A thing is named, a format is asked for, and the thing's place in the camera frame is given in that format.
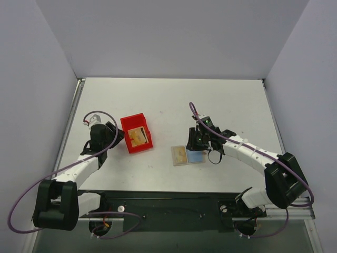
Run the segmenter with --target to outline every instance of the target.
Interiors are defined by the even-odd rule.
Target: white wall
[[[52,171],[76,87],[76,76],[34,0],[0,3],[0,246],[21,252],[8,211],[34,180]],[[14,214],[27,229],[36,190]]]
[[[259,79],[308,0],[37,0],[79,77]]]
[[[325,252],[336,252],[337,1],[310,0],[266,79],[287,151],[315,193]]]

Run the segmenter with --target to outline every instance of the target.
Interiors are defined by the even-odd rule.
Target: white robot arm
[[[186,146],[188,150],[211,149],[218,151],[221,155],[237,158],[265,176],[265,188],[248,188],[237,196],[236,204],[238,208],[253,209],[274,204],[279,208],[286,209],[306,191],[305,186],[294,177],[293,173],[289,173],[275,161],[286,164],[294,174],[308,184],[296,158],[292,154],[268,152],[248,143],[246,139],[242,139],[230,130],[221,132],[219,127],[213,125],[210,117],[204,114],[199,114],[198,118],[195,116],[193,118],[197,121],[197,126],[190,128],[189,142]]]
[[[81,163],[65,170],[52,180],[43,180],[38,187],[33,222],[36,227],[72,230],[79,217],[100,208],[101,196],[97,193],[77,191],[84,181],[97,171],[107,158],[107,152],[87,160],[88,157],[106,149],[116,135],[116,127],[110,122],[101,123],[98,115],[91,117],[88,127],[91,139],[86,142],[78,161]],[[115,147],[124,138],[118,129]]]

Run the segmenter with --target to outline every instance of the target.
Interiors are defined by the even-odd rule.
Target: screw
[[[124,212],[124,211],[125,211],[125,207],[124,207],[124,206],[119,206],[119,207],[117,208],[117,211],[118,211],[118,212]]]
[[[227,212],[227,206],[225,205],[220,206],[220,211]]]

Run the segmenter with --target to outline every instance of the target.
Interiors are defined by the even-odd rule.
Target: cable
[[[198,120],[199,124],[201,124],[207,130],[209,130],[211,133],[215,134],[216,136],[218,136],[218,137],[220,137],[220,138],[222,138],[222,139],[224,139],[226,141],[230,141],[230,142],[233,142],[235,144],[240,144],[240,142],[231,140],[231,139],[229,139],[229,138],[227,138],[225,136],[222,136],[222,135],[218,134],[217,132],[213,131],[212,129],[210,129],[204,122],[201,121],[201,119],[199,119],[198,115],[196,114],[196,109],[195,109],[194,104],[192,102],[190,102],[189,105],[190,105],[190,109],[191,109],[194,117]],[[291,204],[292,207],[309,207],[309,206],[311,206],[314,203],[314,201],[315,201],[314,194],[313,194],[312,190],[310,189],[310,187],[308,186],[308,184],[306,182],[304,182],[304,180],[302,178],[300,178],[294,171],[292,171],[287,165],[285,165],[283,162],[279,161],[278,159],[273,158],[272,156],[270,156],[270,155],[268,155],[266,153],[263,153],[260,150],[256,150],[255,148],[253,148],[253,147],[251,147],[251,146],[249,146],[249,145],[247,145],[245,143],[243,143],[242,146],[244,146],[246,148],[249,148],[250,150],[253,150],[256,153],[261,154],[264,157],[267,157],[267,158],[273,160],[274,162],[278,163],[283,168],[285,168],[291,175],[293,175],[301,184],[303,184],[303,186],[309,192],[310,202],[307,203],[307,204],[302,204],[302,205]]]
[[[41,181],[43,181],[44,179],[46,179],[46,178],[49,178],[49,177],[51,177],[51,176],[53,176],[53,175],[55,175],[55,174],[58,174],[59,172],[62,172],[62,171],[65,171],[65,170],[67,170],[67,169],[69,169],[69,168],[71,168],[71,167],[73,167],[73,166],[76,166],[76,165],[78,165],[78,164],[80,164],[81,162],[84,162],[84,161],[87,161],[87,160],[89,160],[89,159],[91,159],[91,158],[93,158],[93,157],[96,157],[96,156],[98,156],[98,155],[100,155],[100,154],[102,154],[102,153],[104,153],[105,151],[107,151],[110,147],[112,147],[112,145],[115,143],[115,141],[117,140],[117,136],[118,136],[118,127],[117,127],[117,122],[115,121],[115,119],[110,115],[110,114],[108,114],[108,113],[106,113],[106,112],[103,112],[103,111],[92,111],[92,112],[89,112],[89,113],[87,113],[85,116],[84,116],[84,118],[83,118],[83,122],[85,122],[85,120],[86,120],[86,117],[88,117],[88,115],[90,115],[90,114],[92,114],[92,113],[103,113],[103,114],[105,114],[105,115],[107,115],[113,122],[114,122],[114,124],[115,124],[115,127],[116,127],[116,134],[115,134],[115,137],[114,137],[114,139],[113,139],[113,141],[111,142],[111,144],[109,145],[109,146],[107,146],[105,149],[103,149],[103,150],[101,150],[100,152],[97,152],[96,154],[93,154],[93,155],[91,155],[91,156],[89,156],[89,157],[87,157],[87,158],[84,158],[83,160],[80,160],[80,161],[76,161],[76,162],[74,162],[74,163],[72,163],[72,164],[69,164],[69,165],[67,165],[66,167],[63,167],[63,168],[61,168],[61,169],[58,169],[58,170],[55,170],[54,172],[52,172],[52,173],[50,173],[50,174],[48,174],[48,175],[46,175],[46,176],[44,176],[44,177],[42,177],[42,178],[40,178],[39,180],[37,180],[36,182],[34,182],[31,186],[29,186],[18,198],[17,198],[17,200],[15,200],[15,202],[14,202],[14,204],[13,204],[13,206],[11,207],[11,209],[10,209],[10,211],[9,211],[9,214],[8,214],[8,217],[7,217],[7,225],[8,225],[8,227],[9,227],[9,229],[11,230],[11,231],[13,231],[13,232],[15,232],[15,233],[34,233],[34,232],[37,232],[37,231],[40,231],[40,230],[42,230],[43,228],[35,228],[35,229],[32,229],[32,230],[18,230],[18,229],[16,229],[16,228],[14,228],[13,227],[13,225],[12,225],[12,222],[11,222],[11,219],[12,219],[12,215],[13,215],[13,212],[14,212],[14,210],[15,210],[15,208],[16,208],[16,206],[17,206],[17,204],[20,202],[20,200],[34,187],[34,186],[36,186],[38,183],[40,183]]]
[[[215,163],[215,162],[212,162],[211,159],[210,159],[210,153],[212,152],[212,150],[209,150],[208,154],[207,154],[207,158],[209,159],[209,161],[212,163],[212,164],[219,164],[222,160],[222,153],[220,153],[220,158],[219,158],[219,162]]]
[[[256,228],[257,228],[257,218],[258,218],[258,215],[257,215],[257,212],[255,212],[254,223],[255,223],[255,227],[256,227]]]
[[[288,212],[288,209],[286,209],[285,211],[286,211],[285,223],[283,224],[283,226],[281,228],[279,228],[274,233],[270,233],[269,235],[261,235],[261,236],[247,236],[247,235],[242,234],[237,229],[236,229],[236,231],[240,233],[240,236],[242,235],[243,237],[252,238],[252,239],[254,239],[254,238],[266,238],[266,237],[276,236],[277,234],[281,233],[286,228],[286,226],[288,225],[288,222],[289,222],[289,212]]]
[[[250,225],[250,226],[252,226],[252,227],[256,227],[256,226],[257,226],[256,220],[257,220],[258,217],[261,217],[261,215],[263,215],[263,213],[261,213],[261,214],[258,215],[257,212],[255,212],[255,215],[252,216],[252,217],[250,217],[248,220],[244,220],[244,221],[235,221],[235,222],[233,222],[233,224],[234,224],[233,227],[228,227],[228,226],[226,226],[225,223],[223,223],[223,221],[222,221],[222,219],[221,219],[221,215],[220,215],[220,219],[221,219],[222,224],[223,224],[224,226],[226,226],[227,228],[237,229],[237,228],[243,226],[244,224],[248,224],[248,225]],[[250,223],[251,220],[255,220],[255,225],[252,225],[252,224]]]
[[[110,240],[110,239],[115,239],[115,238],[118,238],[118,237],[121,237],[121,236],[125,236],[142,223],[142,218],[139,215],[136,215],[135,213],[131,213],[131,212],[90,212],[88,215],[89,216],[92,216],[92,215],[119,215],[119,216],[120,215],[127,215],[127,216],[136,217],[138,219],[138,223],[136,225],[134,225],[133,227],[129,228],[127,231],[125,231],[125,232],[123,232],[119,235],[110,236],[110,237],[101,237],[101,236],[97,237],[98,239],[104,239],[104,240]],[[100,226],[95,227],[91,231],[91,233],[94,233],[98,228],[102,228],[104,226],[105,225],[100,225]]]
[[[106,219],[106,218],[107,218],[107,215],[104,216],[104,218],[103,218],[103,224],[106,225],[107,227],[110,227],[110,225],[109,225],[108,223],[105,222],[105,219]]]

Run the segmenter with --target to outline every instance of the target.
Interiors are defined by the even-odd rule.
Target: purple cable
[[[249,238],[252,238],[252,239],[254,239],[254,238],[266,238],[266,237],[276,236],[277,234],[281,233],[281,232],[285,229],[285,227],[288,225],[288,222],[289,222],[289,212],[288,212],[288,209],[286,209],[285,211],[286,211],[286,219],[285,219],[284,225],[283,225],[281,228],[279,228],[279,229],[278,229],[277,231],[275,231],[274,233],[270,233],[269,235],[249,236]]]
[[[119,215],[119,216],[120,215],[127,215],[127,216],[136,217],[139,220],[139,222],[136,225],[134,225],[133,227],[129,228],[127,231],[125,231],[125,232],[123,232],[119,235],[110,236],[110,237],[101,237],[101,236],[98,237],[98,239],[102,239],[102,240],[110,240],[110,239],[115,239],[115,238],[118,238],[118,237],[121,237],[121,236],[125,236],[142,223],[142,218],[139,215],[136,215],[135,213],[131,213],[131,212],[110,212],[110,211],[109,212],[90,212],[88,215],[89,216],[91,216],[91,215]],[[100,226],[95,227],[91,232],[94,233],[95,230],[97,230],[98,228],[101,228],[102,226],[104,226],[104,225],[100,225]]]
[[[235,144],[240,144],[240,142],[238,141],[234,141],[234,140],[231,140],[225,136],[222,136],[220,134],[218,134],[217,132],[213,131],[212,129],[210,129],[204,122],[202,122],[197,113],[196,113],[196,109],[195,109],[195,106],[192,102],[189,103],[190,105],[190,109],[193,113],[193,115],[195,116],[195,118],[198,120],[199,124],[201,124],[202,126],[204,126],[207,130],[209,130],[211,133],[217,135],[218,137],[226,140],[226,141],[230,141],[230,142],[233,142]],[[314,201],[315,201],[315,198],[314,198],[314,194],[312,192],[312,190],[310,189],[310,187],[308,186],[308,184],[306,182],[304,182],[304,180],[302,178],[300,178],[294,171],[292,171],[287,165],[285,165],[283,162],[279,161],[278,159],[276,158],[273,158],[272,156],[266,154],[266,153],[263,153],[261,152],[260,150],[256,150],[254,149],[253,147],[243,143],[242,146],[246,147],[246,148],[249,148],[250,150],[253,150],[255,151],[256,153],[258,154],[261,154],[263,155],[264,157],[268,157],[269,159],[273,160],[274,162],[278,163],[279,165],[281,165],[283,168],[285,168],[291,175],[293,175],[301,184],[303,184],[303,186],[306,188],[306,190],[309,192],[309,195],[310,195],[310,202],[307,203],[307,204],[302,204],[302,205],[296,205],[296,204],[291,204],[292,207],[309,207],[311,206]]]
[[[107,116],[114,122],[115,127],[116,127],[116,134],[115,134],[115,138],[113,139],[113,141],[111,142],[111,144],[110,144],[109,146],[107,146],[105,149],[103,149],[102,151],[100,151],[100,152],[98,152],[98,153],[96,153],[96,154],[93,154],[93,155],[91,155],[91,156],[89,156],[89,157],[87,157],[87,158],[84,158],[84,159],[81,160],[81,161],[76,161],[76,162],[74,162],[74,163],[72,163],[72,164],[67,165],[66,167],[63,167],[63,168],[61,168],[61,169],[59,169],[59,170],[55,170],[54,172],[52,172],[52,173],[50,173],[50,174],[48,174],[48,175],[42,177],[41,179],[39,179],[39,180],[37,180],[36,182],[34,182],[31,186],[29,186],[29,187],[28,187],[28,188],[27,188],[27,189],[26,189],[26,190],[25,190],[25,191],[24,191],[24,192],[17,198],[17,200],[14,202],[13,206],[11,207],[11,210],[9,211],[9,214],[8,214],[8,217],[7,217],[7,225],[8,225],[8,227],[9,227],[9,229],[10,229],[11,231],[13,231],[13,232],[15,232],[15,233],[34,233],[34,232],[37,232],[37,231],[40,231],[40,230],[43,229],[43,228],[35,228],[35,229],[32,229],[32,230],[27,230],[27,231],[24,231],[24,230],[18,230],[18,229],[16,229],[16,228],[13,227],[12,222],[11,222],[12,215],[13,215],[13,212],[14,212],[14,210],[15,210],[17,204],[20,202],[20,200],[21,200],[21,199],[22,199],[22,198],[23,198],[23,197],[24,197],[24,196],[25,196],[25,195],[26,195],[26,194],[27,194],[27,193],[28,193],[34,186],[36,186],[36,185],[37,185],[38,183],[40,183],[42,180],[51,177],[52,175],[58,174],[59,172],[62,172],[62,171],[67,170],[67,169],[69,169],[69,168],[71,168],[71,167],[73,167],[73,166],[76,166],[76,165],[80,164],[80,163],[83,162],[83,161],[87,161],[87,160],[89,160],[89,159],[91,159],[91,158],[93,158],[93,157],[96,157],[96,156],[102,154],[103,152],[107,151],[110,147],[112,147],[112,145],[115,143],[115,141],[117,140],[117,136],[118,136],[118,127],[117,127],[117,122],[115,121],[115,119],[114,119],[110,114],[108,114],[108,113],[106,113],[106,112],[103,112],[103,111],[92,111],[92,112],[87,113],[87,114],[84,116],[83,121],[85,121],[86,117],[87,117],[88,115],[92,114],[92,113],[103,113],[103,114],[107,115]]]

